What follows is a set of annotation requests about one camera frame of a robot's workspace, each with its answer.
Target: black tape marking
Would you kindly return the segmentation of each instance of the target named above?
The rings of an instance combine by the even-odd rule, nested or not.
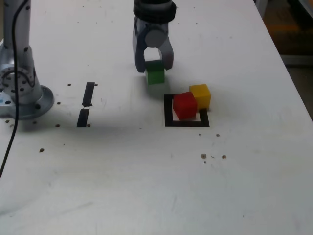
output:
[[[206,109],[199,110],[201,121],[173,121],[173,99],[174,94],[164,95],[164,117],[166,127],[210,127]]]
[[[92,106],[91,100],[93,95],[94,84],[95,84],[94,82],[88,82],[86,84],[85,94],[82,103],[84,107]]]
[[[77,127],[87,127],[89,109],[81,109],[77,121]]]

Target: yellow cube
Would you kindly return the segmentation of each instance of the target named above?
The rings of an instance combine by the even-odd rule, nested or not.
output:
[[[190,86],[189,91],[194,95],[198,110],[209,109],[211,102],[211,92],[206,84]]]

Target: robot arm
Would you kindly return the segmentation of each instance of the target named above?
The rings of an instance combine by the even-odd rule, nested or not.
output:
[[[144,51],[158,48],[164,68],[173,66],[174,52],[168,37],[168,23],[175,18],[172,0],[134,0],[133,50],[138,72],[145,72]]]
[[[18,90],[14,83],[12,24],[15,24],[18,65]],[[31,0],[4,0],[4,41],[0,47],[0,117],[15,118],[15,94],[19,96],[19,119],[32,119],[47,112],[53,105],[52,91],[39,84],[32,49],[29,45]]]

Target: black square outline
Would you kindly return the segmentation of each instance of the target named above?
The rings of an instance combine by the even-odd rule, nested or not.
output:
[[[164,95],[164,116],[166,127],[210,127],[206,109],[199,110],[201,121],[173,121],[172,100],[175,94]]]

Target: white table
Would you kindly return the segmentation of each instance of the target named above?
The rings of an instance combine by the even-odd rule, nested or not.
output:
[[[0,234],[311,234],[313,124],[253,1],[176,4],[175,65],[147,89],[132,0],[33,0],[37,73],[61,105],[19,126]],[[91,127],[76,128],[87,82]],[[211,127],[164,127],[162,94],[203,83]]]

